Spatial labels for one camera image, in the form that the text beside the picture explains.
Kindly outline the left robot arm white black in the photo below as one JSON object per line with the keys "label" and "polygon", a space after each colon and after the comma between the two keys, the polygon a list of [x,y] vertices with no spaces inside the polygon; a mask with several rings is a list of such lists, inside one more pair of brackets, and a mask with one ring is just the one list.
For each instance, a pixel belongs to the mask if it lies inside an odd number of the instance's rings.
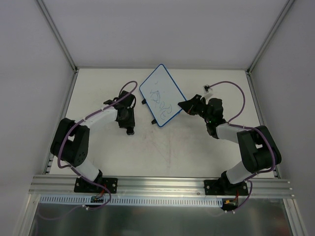
{"label": "left robot arm white black", "polygon": [[90,135],[105,125],[117,122],[119,128],[128,135],[134,134],[136,97],[125,90],[113,100],[104,102],[104,107],[90,114],[81,121],[63,118],[57,128],[50,147],[50,153],[58,161],[65,162],[67,167],[85,177],[86,186],[93,192],[103,186],[102,172],[88,160]]}

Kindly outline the blue framed whiteboard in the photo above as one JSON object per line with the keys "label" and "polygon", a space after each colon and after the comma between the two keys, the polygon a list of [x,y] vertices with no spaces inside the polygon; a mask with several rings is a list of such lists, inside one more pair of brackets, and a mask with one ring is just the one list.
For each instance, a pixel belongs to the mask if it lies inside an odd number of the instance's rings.
{"label": "blue framed whiteboard", "polygon": [[182,111],[178,103],[186,101],[167,68],[160,64],[139,86],[142,97],[159,127],[165,126]]}

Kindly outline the black whiteboard eraser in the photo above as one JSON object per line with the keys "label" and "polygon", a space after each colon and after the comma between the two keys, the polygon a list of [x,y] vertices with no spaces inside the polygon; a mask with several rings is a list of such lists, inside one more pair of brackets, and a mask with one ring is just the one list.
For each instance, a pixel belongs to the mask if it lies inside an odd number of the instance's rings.
{"label": "black whiteboard eraser", "polygon": [[134,131],[133,131],[133,130],[127,130],[126,133],[127,133],[128,135],[134,135]]}

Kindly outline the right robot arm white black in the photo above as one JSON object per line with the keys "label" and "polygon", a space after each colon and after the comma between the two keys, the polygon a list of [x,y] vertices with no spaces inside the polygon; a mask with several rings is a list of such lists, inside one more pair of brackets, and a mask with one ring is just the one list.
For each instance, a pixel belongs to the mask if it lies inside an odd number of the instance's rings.
{"label": "right robot arm white black", "polygon": [[207,101],[201,95],[178,104],[187,114],[204,119],[208,134],[220,140],[227,140],[239,146],[241,161],[224,171],[216,181],[205,180],[206,195],[248,194],[245,182],[259,173],[273,171],[280,164],[280,151],[264,126],[245,127],[228,123],[223,117],[222,100]]}

